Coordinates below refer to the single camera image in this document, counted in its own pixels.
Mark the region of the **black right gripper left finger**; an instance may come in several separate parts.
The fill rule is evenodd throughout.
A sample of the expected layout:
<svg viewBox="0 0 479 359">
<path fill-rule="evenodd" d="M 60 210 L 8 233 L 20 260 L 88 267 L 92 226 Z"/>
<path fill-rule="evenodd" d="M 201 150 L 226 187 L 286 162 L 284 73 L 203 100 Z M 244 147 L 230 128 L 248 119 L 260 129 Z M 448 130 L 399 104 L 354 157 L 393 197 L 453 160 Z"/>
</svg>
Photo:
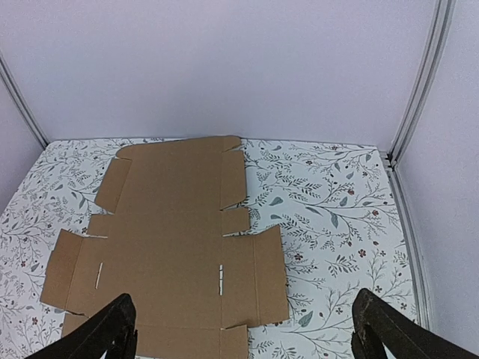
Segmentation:
<svg viewBox="0 0 479 359">
<path fill-rule="evenodd" d="M 134 358 L 138 342 L 136 311 L 123 293 L 84 324 L 41 349 L 37 358 Z"/>
</svg>

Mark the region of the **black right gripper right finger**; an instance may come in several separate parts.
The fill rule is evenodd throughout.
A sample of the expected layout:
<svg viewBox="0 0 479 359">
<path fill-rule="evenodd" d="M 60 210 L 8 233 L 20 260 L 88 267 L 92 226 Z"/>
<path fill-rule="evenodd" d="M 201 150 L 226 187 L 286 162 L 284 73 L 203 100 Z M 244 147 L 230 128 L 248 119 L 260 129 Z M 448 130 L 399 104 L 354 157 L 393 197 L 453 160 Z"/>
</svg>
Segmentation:
<svg viewBox="0 0 479 359">
<path fill-rule="evenodd" d="M 351 349 L 355 358 L 476 358 L 477 355 L 415 324 L 369 289 L 353 305 Z"/>
</svg>

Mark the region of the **brown cardboard box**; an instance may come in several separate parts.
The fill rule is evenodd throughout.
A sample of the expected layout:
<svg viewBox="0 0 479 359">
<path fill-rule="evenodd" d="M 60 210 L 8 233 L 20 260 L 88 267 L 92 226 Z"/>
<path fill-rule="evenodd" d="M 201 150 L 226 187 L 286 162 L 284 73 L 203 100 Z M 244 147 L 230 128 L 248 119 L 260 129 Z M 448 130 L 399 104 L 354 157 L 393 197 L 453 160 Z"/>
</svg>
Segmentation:
<svg viewBox="0 0 479 359">
<path fill-rule="evenodd" d="M 92 316 L 132 297 L 137 353 L 246 358 L 248 329 L 289 317 L 279 226 L 249 233 L 245 160 L 237 136 L 121 148 L 85 236 L 62 230 L 40 300 Z"/>
</svg>

